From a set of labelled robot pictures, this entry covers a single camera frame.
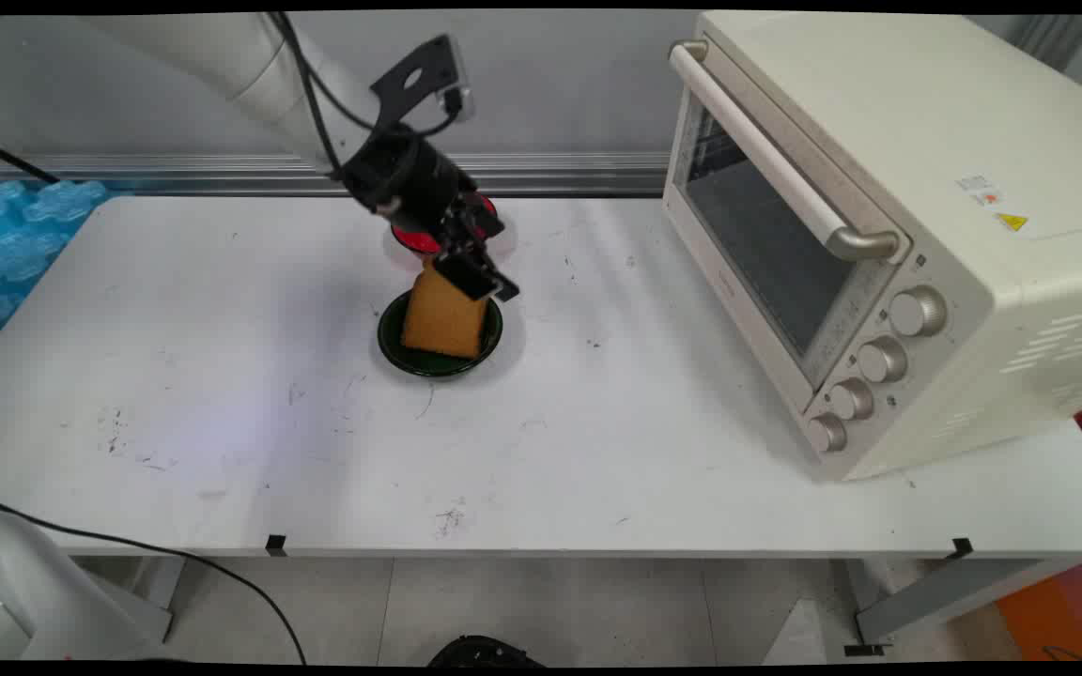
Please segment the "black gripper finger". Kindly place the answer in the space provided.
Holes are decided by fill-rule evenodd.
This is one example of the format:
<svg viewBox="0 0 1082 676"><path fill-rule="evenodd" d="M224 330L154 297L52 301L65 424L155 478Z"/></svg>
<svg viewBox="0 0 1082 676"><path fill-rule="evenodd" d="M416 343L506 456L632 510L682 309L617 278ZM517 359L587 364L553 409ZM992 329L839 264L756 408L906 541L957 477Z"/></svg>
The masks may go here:
<svg viewBox="0 0 1082 676"><path fill-rule="evenodd" d="M500 269L500 264L502 259L515 251L516 231L490 210L473 211L473 264L480 274L481 282L489 284L487 294L502 302L515 299L519 294L519 286Z"/></svg>
<svg viewBox="0 0 1082 676"><path fill-rule="evenodd" d="M435 256L435 270L469 300L483 300L498 292L492 262L476 237L448 239Z"/></svg>

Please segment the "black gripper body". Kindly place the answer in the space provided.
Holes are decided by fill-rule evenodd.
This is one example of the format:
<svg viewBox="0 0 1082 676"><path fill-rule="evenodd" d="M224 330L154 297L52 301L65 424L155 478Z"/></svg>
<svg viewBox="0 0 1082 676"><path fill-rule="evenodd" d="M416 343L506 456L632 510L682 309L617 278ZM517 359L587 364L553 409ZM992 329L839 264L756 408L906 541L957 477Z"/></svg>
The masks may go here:
<svg viewBox="0 0 1082 676"><path fill-rule="evenodd" d="M452 208L500 217L467 171L405 125L366 140L342 165L342 184L358 204L386 218L396 242L417 255L440 252L433 231L441 231Z"/></svg>

